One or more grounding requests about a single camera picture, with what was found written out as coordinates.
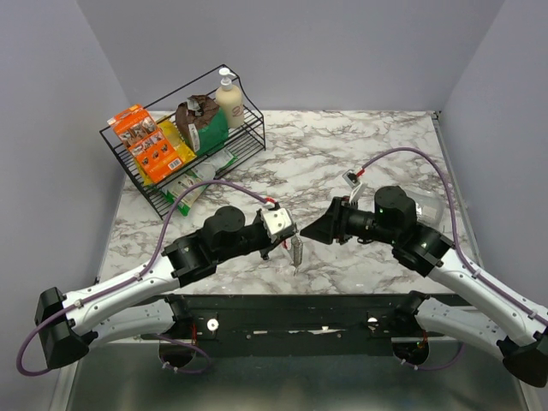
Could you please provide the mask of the red handled metal key holder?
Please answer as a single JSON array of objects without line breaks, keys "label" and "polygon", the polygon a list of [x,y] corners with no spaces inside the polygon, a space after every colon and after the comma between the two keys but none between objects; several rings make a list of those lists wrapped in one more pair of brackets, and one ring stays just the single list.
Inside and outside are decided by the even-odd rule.
[{"label": "red handled metal key holder", "polygon": [[303,241],[298,235],[293,235],[283,242],[283,248],[287,252],[291,265],[296,271],[301,267],[303,260]]}]

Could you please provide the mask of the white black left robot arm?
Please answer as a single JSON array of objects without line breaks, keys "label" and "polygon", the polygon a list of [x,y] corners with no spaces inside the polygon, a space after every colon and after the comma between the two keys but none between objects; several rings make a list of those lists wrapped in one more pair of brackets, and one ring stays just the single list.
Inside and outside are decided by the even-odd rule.
[{"label": "white black left robot arm", "polygon": [[39,295],[35,323],[49,369],[70,365],[100,343],[139,334],[183,337],[190,318],[168,302],[151,299],[214,274],[227,260],[269,252],[295,235],[291,213],[259,210],[252,223],[231,205],[218,209],[192,234],[184,235],[145,263],[103,283],[63,293],[53,287]]}]

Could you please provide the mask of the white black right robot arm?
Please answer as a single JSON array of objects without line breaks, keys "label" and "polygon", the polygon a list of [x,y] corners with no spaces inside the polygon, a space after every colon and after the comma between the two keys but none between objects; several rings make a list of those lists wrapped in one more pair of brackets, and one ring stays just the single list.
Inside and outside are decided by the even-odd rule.
[{"label": "white black right robot arm", "polygon": [[380,188],[374,210],[361,211],[345,197],[332,200],[318,220],[301,230],[327,245],[351,238],[392,247],[396,261],[441,283],[477,309],[468,313],[412,291],[379,324],[399,337],[434,332],[453,337],[502,361],[514,377],[547,385],[547,309],[519,295],[462,255],[456,243],[420,222],[414,200],[397,187]]}]

